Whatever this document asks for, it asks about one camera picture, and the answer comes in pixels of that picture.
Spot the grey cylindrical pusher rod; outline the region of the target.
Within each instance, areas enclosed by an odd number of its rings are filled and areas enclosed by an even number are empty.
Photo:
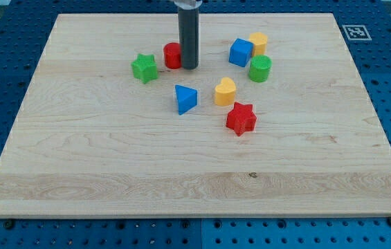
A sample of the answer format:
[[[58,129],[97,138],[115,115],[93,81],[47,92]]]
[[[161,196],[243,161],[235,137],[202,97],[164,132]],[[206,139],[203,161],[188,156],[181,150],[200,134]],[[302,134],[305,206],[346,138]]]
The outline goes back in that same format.
[[[178,7],[181,66],[192,70],[199,65],[199,10]]]

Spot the silver rod mount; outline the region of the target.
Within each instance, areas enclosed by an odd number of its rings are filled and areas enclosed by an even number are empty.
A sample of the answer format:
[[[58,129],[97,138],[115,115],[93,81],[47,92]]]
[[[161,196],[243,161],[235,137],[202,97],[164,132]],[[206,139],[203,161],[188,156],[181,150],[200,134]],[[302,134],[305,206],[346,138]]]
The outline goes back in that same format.
[[[184,10],[193,10],[199,8],[202,0],[173,0],[174,4]]]

